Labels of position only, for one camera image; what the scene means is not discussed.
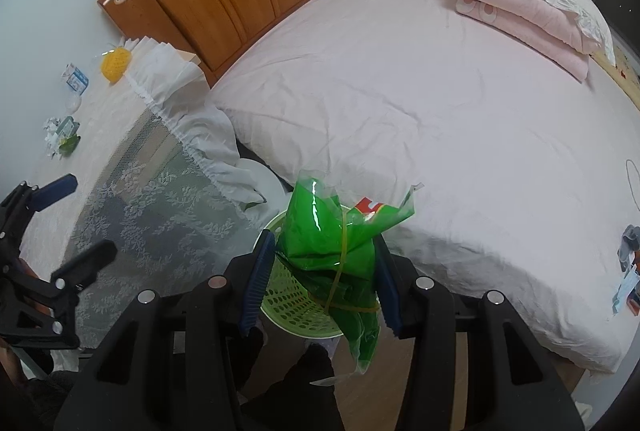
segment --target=metal screw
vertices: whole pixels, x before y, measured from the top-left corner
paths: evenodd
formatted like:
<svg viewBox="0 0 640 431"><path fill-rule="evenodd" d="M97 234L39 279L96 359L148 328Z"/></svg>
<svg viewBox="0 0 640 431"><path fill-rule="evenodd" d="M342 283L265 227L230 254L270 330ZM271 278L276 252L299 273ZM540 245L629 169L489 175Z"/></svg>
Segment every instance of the metal screw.
<svg viewBox="0 0 640 431"><path fill-rule="evenodd" d="M421 277L418 277L418 279L415 280L415 286L417 286L418 288L421 288L423 290L430 290L434 286L436 286L436 284L435 284L435 281L433 279L431 279L430 277L421 276Z"/></svg>
<svg viewBox="0 0 640 431"><path fill-rule="evenodd" d="M222 288L226 285L226 277L213 276L211 279L209 279L209 282L207 284L210 288Z"/></svg>
<svg viewBox="0 0 640 431"><path fill-rule="evenodd" d="M138 294L138 301L141 302L143 305L150 303L155 298L156 298L156 294L153 290L142 290L142 292Z"/></svg>
<svg viewBox="0 0 640 431"><path fill-rule="evenodd" d="M486 298L489 299L489 302L493 303L494 305L500 305L504 301L504 296L501 292L498 292L498 290L491 290L486 295Z"/></svg>

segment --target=human hand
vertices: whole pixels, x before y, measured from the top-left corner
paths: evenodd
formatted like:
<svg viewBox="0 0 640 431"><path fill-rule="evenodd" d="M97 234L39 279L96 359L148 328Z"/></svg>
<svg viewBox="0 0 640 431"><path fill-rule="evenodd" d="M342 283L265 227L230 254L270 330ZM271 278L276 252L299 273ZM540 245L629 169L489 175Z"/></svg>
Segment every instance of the human hand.
<svg viewBox="0 0 640 431"><path fill-rule="evenodd" d="M20 258L20 261L24 268L25 274L38 279L38 276L33 270L31 270L31 267L29 267L27 262L22 258ZM40 303L36 303L32 300L27 300L27 302L38 312L41 312L45 315L50 315L50 310L46 306L41 305ZM20 362L20 359L15 354L14 350L12 350L11 346L9 346L9 344L2 337L0 337L0 364L2 364L2 367L4 367L4 371L15 386L22 386L26 384L27 377L22 370L22 363Z"/></svg>

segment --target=lace curtain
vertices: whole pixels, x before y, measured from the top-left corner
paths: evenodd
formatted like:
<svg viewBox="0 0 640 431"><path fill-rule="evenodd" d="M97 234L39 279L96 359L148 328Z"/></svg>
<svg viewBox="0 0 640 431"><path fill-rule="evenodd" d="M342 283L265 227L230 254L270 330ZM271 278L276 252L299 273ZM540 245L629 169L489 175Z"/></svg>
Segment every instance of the lace curtain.
<svg viewBox="0 0 640 431"><path fill-rule="evenodd" d="M140 290L190 290L250 252L259 233L160 119L145 112L102 172L67 247L65 260L104 238L118 248L114 263L81 295L82 345L96 347Z"/></svg>

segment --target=cable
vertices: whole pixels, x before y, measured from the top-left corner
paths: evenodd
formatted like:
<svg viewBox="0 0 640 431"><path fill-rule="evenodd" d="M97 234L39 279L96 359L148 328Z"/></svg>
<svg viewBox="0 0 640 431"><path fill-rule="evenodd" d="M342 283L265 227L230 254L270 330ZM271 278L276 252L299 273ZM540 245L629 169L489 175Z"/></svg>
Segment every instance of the cable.
<svg viewBox="0 0 640 431"><path fill-rule="evenodd" d="M636 200L636 196L634 194L634 188L631 186L631 178L629 177L629 162L631 162L636 170L636 175L638 175L638 181L640 182L640 171L638 171L638 167L636 163L630 158L626 159L625 168L626 168L626 181L629 183L629 190L631 191L631 197L634 199L634 203L636 204L636 209L640 211L640 207L638 207L638 201Z"/></svg>

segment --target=red label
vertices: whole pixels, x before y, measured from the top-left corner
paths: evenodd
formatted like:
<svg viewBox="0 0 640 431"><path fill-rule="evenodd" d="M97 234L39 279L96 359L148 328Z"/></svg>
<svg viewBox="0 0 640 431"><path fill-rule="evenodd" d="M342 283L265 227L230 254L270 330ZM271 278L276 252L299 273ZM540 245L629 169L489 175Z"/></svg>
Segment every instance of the red label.
<svg viewBox="0 0 640 431"><path fill-rule="evenodd" d="M368 198L363 198L358 202L356 208L362 214L371 214L372 212L378 212L383 205L380 202L372 202Z"/></svg>

